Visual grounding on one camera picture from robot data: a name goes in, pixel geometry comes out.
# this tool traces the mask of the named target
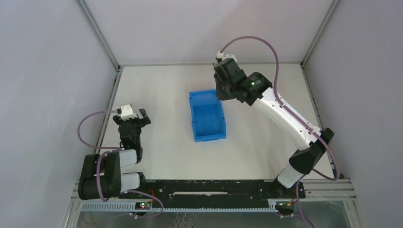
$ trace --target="robotic arm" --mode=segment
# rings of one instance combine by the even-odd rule
[[[297,147],[297,151],[275,180],[286,189],[291,188],[303,175],[313,170],[326,152],[325,147],[312,133],[320,135],[326,143],[329,143],[333,138],[333,132],[328,128],[321,130],[308,122],[281,96],[279,96],[282,100],[280,104],[274,96],[273,84],[258,72],[246,76],[232,55],[224,59],[217,58],[217,61],[214,66],[217,98],[219,100],[235,98],[241,103],[246,102],[249,106],[257,108],[285,131]],[[310,132],[295,116],[285,110],[284,106],[294,112],[313,131]]]

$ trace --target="blue tray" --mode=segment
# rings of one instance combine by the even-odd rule
[[[192,128],[195,142],[225,139],[224,111],[215,89],[189,93]]]

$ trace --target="white table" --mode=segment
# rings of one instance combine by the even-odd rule
[[[275,65],[241,65],[274,81]],[[214,89],[212,65],[127,66],[118,85],[113,109],[132,104],[144,108],[151,124],[142,129],[143,159],[123,173],[142,171],[147,179],[274,179],[296,148],[267,116],[246,103],[222,102],[227,138],[194,142],[189,92]],[[317,125],[298,64],[280,65],[278,91],[308,121]],[[103,146],[118,146],[118,126],[109,118]],[[315,167],[332,176],[328,157]],[[312,173],[307,179],[320,179]]]

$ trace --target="white wall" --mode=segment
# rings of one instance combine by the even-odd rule
[[[61,227],[115,71],[73,0],[1,1],[0,21],[0,227]]]
[[[369,227],[401,227],[403,1],[342,1],[309,60],[332,145]]]
[[[210,63],[230,40],[266,39],[280,61],[301,61],[332,0],[87,0],[120,64]],[[274,61],[255,40],[227,49]]]

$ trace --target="blue bin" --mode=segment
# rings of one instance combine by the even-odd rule
[[[189,93],[192,128],[195,142],[225,139],[224,111],[215,89]]]

